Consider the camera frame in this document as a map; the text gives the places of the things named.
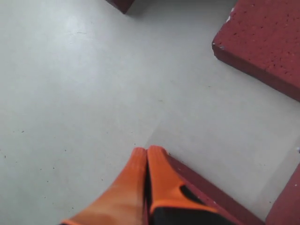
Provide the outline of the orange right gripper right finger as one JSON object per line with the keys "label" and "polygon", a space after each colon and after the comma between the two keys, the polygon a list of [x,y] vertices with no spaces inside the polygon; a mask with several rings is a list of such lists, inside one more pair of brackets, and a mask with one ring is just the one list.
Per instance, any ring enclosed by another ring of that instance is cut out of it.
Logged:
{"label": "orange right gripper right finger", "polygon": [[166,150],[152,145],[147,150],[152,203],[150,217],[154,225],[215,225],[217,210],[186,197],[185,183],[168,161]]}

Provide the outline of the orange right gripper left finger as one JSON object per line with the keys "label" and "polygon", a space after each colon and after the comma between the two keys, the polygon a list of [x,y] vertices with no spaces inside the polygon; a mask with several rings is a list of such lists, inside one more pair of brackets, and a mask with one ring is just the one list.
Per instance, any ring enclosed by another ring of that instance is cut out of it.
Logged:
{"label": "orange right gripper left finger", "polygon": [[146,150],[134,148],[111,186],[90,206],[62,225],[141,225],[144,212]]}

